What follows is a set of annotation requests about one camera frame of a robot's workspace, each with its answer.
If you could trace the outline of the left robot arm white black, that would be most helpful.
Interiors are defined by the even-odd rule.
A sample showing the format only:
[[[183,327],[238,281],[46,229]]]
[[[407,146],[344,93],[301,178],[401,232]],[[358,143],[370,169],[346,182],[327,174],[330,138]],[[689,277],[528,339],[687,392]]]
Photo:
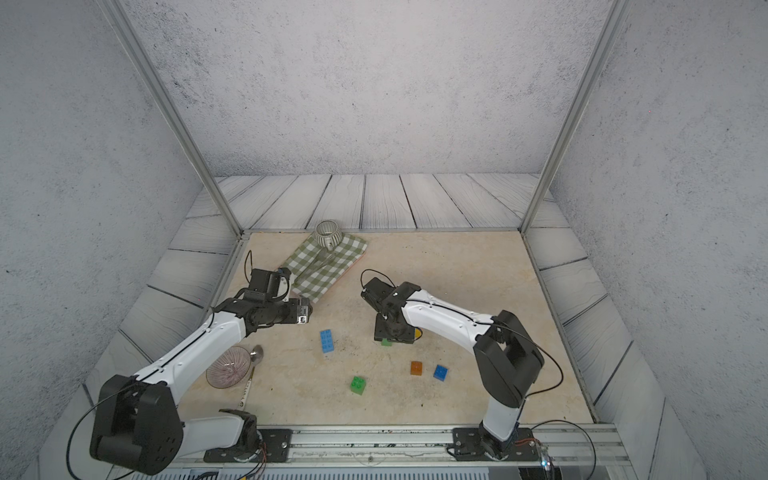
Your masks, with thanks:
[[[115,375],[95,406],[90,456],[154,475],[177,457],[222,450],[241,461],[262,452],[255,415],[224,409],[217,417],[181,420],[178,404],[193,383],[229,348],[260,328],[304,324],[312,306],[304,297],[253,302],[230,298],[167,354],[131,376]]]

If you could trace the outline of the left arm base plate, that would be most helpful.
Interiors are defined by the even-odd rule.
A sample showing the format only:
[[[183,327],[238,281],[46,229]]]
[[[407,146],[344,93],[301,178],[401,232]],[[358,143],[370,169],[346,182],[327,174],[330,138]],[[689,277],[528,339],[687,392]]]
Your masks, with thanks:
[[[207,450],[205,463],[286,463],[289,458],[293,430],[287,428],[261,428],[254,446],[235,445]]]

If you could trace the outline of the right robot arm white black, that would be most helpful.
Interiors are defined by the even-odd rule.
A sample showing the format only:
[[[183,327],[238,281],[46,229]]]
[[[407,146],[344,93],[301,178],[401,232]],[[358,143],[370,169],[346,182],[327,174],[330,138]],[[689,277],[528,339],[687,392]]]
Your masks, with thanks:
[[[474,355],[489,404],[479,430],[494,447],[517,437],[529,390],[545,365],[543,350],[513,313],[474,313],[444,302],[416,284],[393,286],[373,278],[361,297],[376,312],[374,339],[413,344],[429,331]]]

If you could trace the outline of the light blue long lego brick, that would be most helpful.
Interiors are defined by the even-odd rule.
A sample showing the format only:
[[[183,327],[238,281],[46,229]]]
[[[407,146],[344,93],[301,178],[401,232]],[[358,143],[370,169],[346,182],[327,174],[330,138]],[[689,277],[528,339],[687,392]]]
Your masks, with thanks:
[[[321,350],[323,354],[331,353],[335,350],[332,331],[330,329],[320,332]]]

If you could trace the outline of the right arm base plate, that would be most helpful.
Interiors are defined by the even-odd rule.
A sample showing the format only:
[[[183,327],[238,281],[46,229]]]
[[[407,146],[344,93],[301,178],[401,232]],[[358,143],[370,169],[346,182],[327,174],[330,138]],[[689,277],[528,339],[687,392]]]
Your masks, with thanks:
[[[517,428],[507,440],[498,440],[480,427],[454,428],[446,451],[457,461],[536,462],[541,455],[529,428]]]

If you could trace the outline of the dark blue lego brick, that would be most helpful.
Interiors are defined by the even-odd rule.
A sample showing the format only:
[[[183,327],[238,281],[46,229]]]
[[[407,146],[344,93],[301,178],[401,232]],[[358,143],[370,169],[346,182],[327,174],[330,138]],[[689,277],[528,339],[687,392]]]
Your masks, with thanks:
[[[444,382],[447,378],[448,368],[443,365],[436,365],[433,373],[433,377],[441,382]]]

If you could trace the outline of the orange lego brick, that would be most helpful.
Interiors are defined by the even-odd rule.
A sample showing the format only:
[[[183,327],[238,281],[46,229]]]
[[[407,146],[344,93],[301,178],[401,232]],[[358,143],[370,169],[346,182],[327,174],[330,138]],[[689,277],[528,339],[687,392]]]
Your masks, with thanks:
[[[420,361],[412,361],[410,364],[410,374],[413,376],[421,376],[423,372],[423,365]]]

